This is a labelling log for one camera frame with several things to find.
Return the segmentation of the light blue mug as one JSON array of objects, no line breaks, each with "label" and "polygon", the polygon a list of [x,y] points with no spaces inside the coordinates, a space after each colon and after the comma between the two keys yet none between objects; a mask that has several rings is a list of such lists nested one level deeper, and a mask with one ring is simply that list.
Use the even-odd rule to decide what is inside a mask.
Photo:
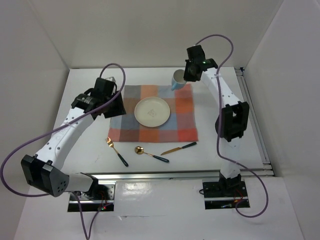
[{"label": "light blue mug", "polygon": [[180,90],[186,85],[186,81],[184,80],[184,73],[183,69],[178,69],[173,73],[172,80],[171,80],[171,90]]}]

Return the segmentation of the gold fork green handle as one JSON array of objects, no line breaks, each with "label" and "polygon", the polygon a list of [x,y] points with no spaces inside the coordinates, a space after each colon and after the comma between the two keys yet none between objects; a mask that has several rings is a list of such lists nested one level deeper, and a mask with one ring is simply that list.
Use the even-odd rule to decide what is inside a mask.
[{"label": "gold fork green handle", "polygon": [[115,145],[114,145],[113,141],[110,139],[110,137],[107,137],[107,138],[105,139],[105,141],[106,141],[106,143],[108,144],[108,146],[115,151],[115,153],[117,154],[117,156],[119,157],[119,159],[121,160],[121,162],[122,162],[126,167],[129,167],[128,162],[127,162],[127,161],[123,158],[123,156],[116,150]]}]

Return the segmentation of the cream ceramic plate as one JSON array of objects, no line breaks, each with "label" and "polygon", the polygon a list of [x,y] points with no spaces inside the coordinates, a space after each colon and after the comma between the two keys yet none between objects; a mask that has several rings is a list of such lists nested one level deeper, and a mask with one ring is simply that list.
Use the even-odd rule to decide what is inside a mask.
[{"label": "cream ceramic plate", "polygon": [[146,97],[134,108],[135,119],[144,127],[155,128],[167,122],[171,115],[168,103],[159,97]]}]

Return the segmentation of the checkered orange blue cloth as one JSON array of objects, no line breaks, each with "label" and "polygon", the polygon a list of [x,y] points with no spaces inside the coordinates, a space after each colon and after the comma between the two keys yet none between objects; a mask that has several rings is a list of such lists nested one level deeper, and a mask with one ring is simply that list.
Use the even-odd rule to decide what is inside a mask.
[{"label": "checkered orange blue cloth", "polygon": [[[135,107],[147,97],[161,98],[170,107],[170,116],[163,125],[146,127],[136,120]],[[110,119],[108,136],[114,142],[174,143],[198,140],[191,84],[175,91],[171,90],[170,85],[126,85],[123,104],[126,114]]]}]

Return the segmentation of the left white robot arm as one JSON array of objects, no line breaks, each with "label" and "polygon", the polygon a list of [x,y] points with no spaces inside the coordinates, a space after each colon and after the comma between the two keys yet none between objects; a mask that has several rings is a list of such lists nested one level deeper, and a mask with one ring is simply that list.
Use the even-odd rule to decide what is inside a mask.
[{"label": "left white robot arm", "polygon": [[97,116],[112,118],[126,114],[123,99],[114,77],[98,77],[93,88],[79,94],[62,123],[62,129],[33,156],[21,160],[26,182],[53,197],[64,192],[81,192],[88,200],[97,197],[105,187],[87,173],[66,174],[61,171],[68,154],[82,133]]}]

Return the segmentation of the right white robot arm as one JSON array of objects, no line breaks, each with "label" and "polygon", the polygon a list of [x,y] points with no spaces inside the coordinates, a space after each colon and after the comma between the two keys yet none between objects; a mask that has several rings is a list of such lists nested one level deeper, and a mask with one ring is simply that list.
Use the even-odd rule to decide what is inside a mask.
[{"label": "right white robot arm", "polygon": [[241,101],[230,89],[212,58],[206,58],[201,45],[187,48],[184,80],[202,81],[219,106],[215,130],[218,134],[219,157],[223,159],[216,183],[206,183],[203,195],[207,198],[232,197],[241,186],[240,139],[248,125],[249,104]]}]

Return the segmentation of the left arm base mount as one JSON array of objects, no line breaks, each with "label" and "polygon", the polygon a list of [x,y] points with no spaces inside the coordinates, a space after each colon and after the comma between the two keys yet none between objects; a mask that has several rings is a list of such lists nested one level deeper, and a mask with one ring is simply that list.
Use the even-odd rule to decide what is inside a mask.
[{"label": "left arm base mount", "polygon": [[85,193],[78,191],[76,193],[81,209],[84,213],[86,212],[113,212],[115,208],[115,181],[99,181],[98,189],[93,193]]}]

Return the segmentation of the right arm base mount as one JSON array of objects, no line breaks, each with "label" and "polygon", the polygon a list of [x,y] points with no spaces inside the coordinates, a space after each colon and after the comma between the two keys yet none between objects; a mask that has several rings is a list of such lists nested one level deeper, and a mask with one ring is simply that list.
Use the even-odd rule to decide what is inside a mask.
[{"label": "right arm base mount", "polygon": [[222,190],[218,182],[203,182],[202,189],[198,191],[204,197],[206,210],[250,208],[246,184],[241,181],[239,186]]}]

